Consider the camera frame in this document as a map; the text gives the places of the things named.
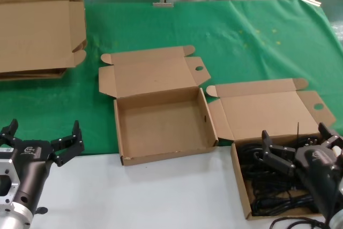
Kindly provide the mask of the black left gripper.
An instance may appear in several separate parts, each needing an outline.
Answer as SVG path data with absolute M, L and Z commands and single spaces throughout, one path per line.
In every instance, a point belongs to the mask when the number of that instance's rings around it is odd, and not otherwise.
M 1 129 L 1 146 L 14 147 L 14 167 L 20 181 L 13 200 L 32 214 L 43 215 L 48 209 L 39 207 L 38 203 L 53 161 L 61 167 L 85 149 L 79 121 L 75 120 L 71 135 L 51 142 L 16 139 L 17 129 L 17 119 L 13 119 L 8 126 Z

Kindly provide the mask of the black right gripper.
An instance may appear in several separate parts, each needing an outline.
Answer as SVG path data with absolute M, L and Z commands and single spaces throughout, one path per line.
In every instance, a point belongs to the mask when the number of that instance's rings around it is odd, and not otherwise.
M 293 177 L 296 174 L 314 199 L 319 212 L 330 220 L 342 209 L 342 193 L 339 190 L 341 174 L 335 164 L 337 157 L 331 150 L 342 150 L 342 136 L 324 123 L 318 125 L 322 145 L 299 149 L 273 144 L 266 130 L 262 131 L 262 161 L 277 171 Z

